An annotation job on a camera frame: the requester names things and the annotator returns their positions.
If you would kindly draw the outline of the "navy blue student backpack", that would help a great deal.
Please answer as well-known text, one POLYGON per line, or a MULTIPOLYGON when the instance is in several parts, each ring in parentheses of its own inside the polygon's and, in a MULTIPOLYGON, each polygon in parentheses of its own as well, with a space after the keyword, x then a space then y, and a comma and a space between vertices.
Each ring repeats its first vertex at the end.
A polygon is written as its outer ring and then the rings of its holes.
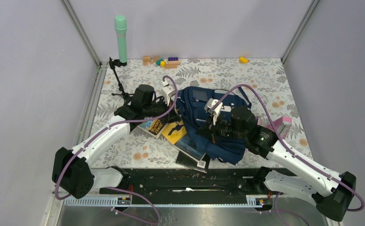
POLYGON ((231 121, 230 111, 234 107, 252 107, 244 90, 238 90, 240 96, 231 92, 220 104, 222 109, 215 125, 213 116, 205 110, 206 104, 209 99, 220 100, 227 90, 189 86, 178 91, 176 101, 178 114, 196 147, 212 160, 218 159, 233 165, 242 160, 246 148, 242 139, 221 135, 222 123, 231 121))

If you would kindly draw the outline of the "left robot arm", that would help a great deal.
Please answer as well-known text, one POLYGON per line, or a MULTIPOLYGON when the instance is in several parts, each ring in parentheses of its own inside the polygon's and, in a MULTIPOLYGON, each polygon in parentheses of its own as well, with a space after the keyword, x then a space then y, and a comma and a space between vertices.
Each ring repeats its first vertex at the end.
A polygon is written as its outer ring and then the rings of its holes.
POLYGON ((122 194, 129 181, 116 169, 93 169, 97 159, 114 143, 143 122, 166 118, 174 109, 177 86, 163 82, 162 94, 154 98, 154 88, 139 85, 133 96, 119 107, 96 133, 71 149, 61 147, 55 153, 52 181, 59 200, 84 197, 92 189, 111 187, 122 194))

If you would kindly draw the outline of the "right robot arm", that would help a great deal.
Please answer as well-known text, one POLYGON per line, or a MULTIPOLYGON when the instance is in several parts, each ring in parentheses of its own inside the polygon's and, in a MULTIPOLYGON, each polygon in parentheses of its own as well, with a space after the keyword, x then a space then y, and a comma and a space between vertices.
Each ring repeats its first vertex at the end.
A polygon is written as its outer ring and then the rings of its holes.
POLYGON ((215 110, 205 106, 210 115, 198 133, 213 143, 220 138, 237 138, 251 153, 276 162, 294 173, 285 176, 274 170, 262 167, 253 188, 259 194, 268 190, 282 192, 307 201, 325 217, 341 222, 349 210, 354 197, 351 189, 356 188, 357 178, 346 171, 339 173, 326 168, 287 145, 283 139, 267 127, 258 124, 254 114, 244 106, 230 110, 229 120, 220 114, 222 106, 215 110))

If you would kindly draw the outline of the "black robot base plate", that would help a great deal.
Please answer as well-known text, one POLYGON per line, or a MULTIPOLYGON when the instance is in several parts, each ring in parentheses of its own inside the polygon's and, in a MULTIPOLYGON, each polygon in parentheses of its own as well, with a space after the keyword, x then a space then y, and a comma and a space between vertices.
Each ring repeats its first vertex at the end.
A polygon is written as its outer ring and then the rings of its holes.
POLYGON ((276 194, 261 185, 260 168, 209 169, 207 173, 190 169, 122 169, 119 189, 136 192, 147 199, 155 195, 192 194, 196 197, 219 195, 276 194))

